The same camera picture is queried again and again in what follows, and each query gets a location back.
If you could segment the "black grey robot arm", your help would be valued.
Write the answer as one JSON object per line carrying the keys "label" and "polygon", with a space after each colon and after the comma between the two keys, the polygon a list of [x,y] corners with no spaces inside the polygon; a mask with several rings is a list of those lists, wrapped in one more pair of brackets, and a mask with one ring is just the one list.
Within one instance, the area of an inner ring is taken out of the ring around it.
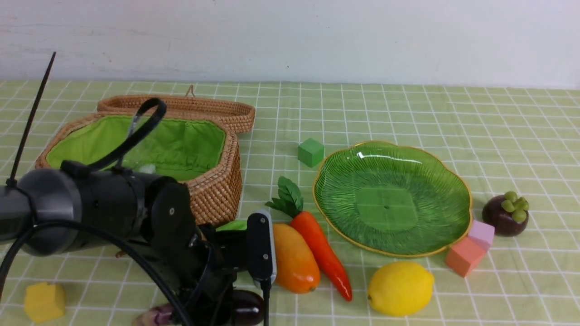
{"label": "black grey robot arm", "polygon": [[197,225],[184,184],[67,161],[1,187],[1,283],[20,250],[39,257],[115,245],[157,284],[183,326],[254,326],[263,299],[234,288],[244,231]]}

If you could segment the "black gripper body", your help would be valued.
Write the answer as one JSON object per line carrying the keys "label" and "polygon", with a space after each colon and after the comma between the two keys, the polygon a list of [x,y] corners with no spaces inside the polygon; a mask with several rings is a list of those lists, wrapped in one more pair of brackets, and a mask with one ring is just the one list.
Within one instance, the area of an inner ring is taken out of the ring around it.
{"label": "black gripper body", "polygon": [[191,318],[205,305],[217,313],[223,301],[232,301],[238,272],[248,270],[246,251],[245,230],[217,232],[211,225],[193,224],[155,227],[154,252],[182,305],[181,313],[174,309],[181,326],[194,326]]}

